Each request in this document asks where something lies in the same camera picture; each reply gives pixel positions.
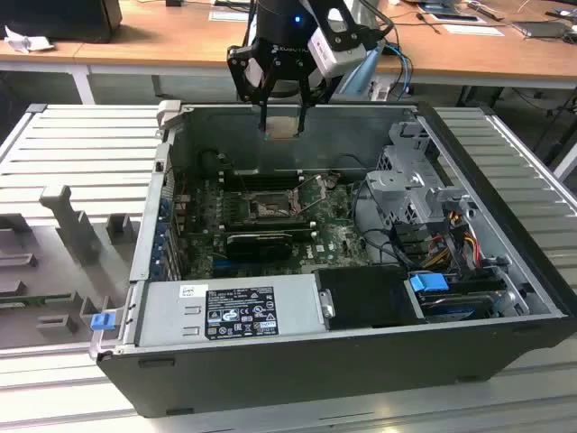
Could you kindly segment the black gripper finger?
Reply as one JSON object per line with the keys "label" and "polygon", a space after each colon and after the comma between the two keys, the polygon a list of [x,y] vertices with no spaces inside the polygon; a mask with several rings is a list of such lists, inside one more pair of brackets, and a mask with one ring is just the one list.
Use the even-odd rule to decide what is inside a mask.
{"label": "black gripper finger", "polygon": [[227,66],[236,87],[237,96],[244,103],[260,109],[259,130],[267,129],[268,99],[271,94],[270,64],[263,66],[266,56],[258,43],[231,46],[227,50]]}
{"label": "black gripper finger", "polygon": [[311,88],[309,77],[301,77],[298,81],[301,103],[298,115],[298,129],[296,135],[305,130],[307,110],[319,104],[326,104],[336,90],[336,78],[322,78],[320,84]]}

